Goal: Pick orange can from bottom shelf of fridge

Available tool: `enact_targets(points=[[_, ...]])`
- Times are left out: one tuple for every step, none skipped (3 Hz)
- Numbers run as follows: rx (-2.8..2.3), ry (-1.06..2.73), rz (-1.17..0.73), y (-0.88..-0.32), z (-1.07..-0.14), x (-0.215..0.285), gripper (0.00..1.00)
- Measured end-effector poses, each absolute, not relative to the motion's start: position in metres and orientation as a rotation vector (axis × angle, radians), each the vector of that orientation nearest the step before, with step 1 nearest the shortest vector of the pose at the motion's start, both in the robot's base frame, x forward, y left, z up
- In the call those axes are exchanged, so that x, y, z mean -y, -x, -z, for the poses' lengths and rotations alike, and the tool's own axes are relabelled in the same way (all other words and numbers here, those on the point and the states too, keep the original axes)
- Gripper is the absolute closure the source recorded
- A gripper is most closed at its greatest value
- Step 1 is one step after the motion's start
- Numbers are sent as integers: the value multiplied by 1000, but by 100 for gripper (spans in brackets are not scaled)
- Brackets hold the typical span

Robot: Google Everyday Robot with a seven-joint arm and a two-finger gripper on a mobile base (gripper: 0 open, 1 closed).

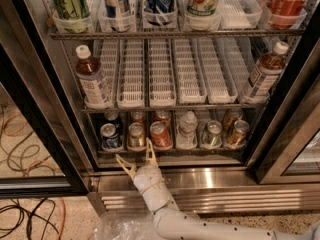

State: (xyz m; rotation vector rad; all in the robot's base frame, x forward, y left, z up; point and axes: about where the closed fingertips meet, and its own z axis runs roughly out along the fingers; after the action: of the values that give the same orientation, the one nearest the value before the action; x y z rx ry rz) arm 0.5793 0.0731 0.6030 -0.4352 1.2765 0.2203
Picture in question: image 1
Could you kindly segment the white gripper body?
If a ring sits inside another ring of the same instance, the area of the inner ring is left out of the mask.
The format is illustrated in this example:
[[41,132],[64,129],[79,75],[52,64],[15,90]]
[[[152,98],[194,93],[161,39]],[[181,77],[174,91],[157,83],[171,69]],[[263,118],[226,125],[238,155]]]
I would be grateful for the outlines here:
[[133,184],[142,195],[150,212],[156,212],[164,207],[178,210],[157,165],[147,164],[140,167],[133,177]]

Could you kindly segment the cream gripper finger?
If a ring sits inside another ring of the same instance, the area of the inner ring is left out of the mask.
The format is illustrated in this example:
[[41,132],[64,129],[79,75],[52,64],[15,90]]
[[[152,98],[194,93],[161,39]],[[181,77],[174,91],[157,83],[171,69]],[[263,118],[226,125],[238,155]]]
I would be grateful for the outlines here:
[[157,159],[153,149],[152,141],[146,139],[146,163],[157,166]]
[[128,176],[131,179],[134,179],[137,167],[134,164],[127,162],[119,154],[116,154],[116,161],[121,166],[121,168],[128,174]]

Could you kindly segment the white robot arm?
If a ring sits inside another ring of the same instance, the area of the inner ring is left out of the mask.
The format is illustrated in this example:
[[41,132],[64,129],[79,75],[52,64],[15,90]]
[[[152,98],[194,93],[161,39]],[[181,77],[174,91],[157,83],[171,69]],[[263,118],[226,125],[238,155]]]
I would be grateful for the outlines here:
[[146,139],[146,162],[137,168],[119,154],[116,160],[132,179],[152,215],[153,227],[165,240],[320,240],[320,224],[302,235],[231,224],[205,222],[190,217],[177,206],[158,167],[152,142]]

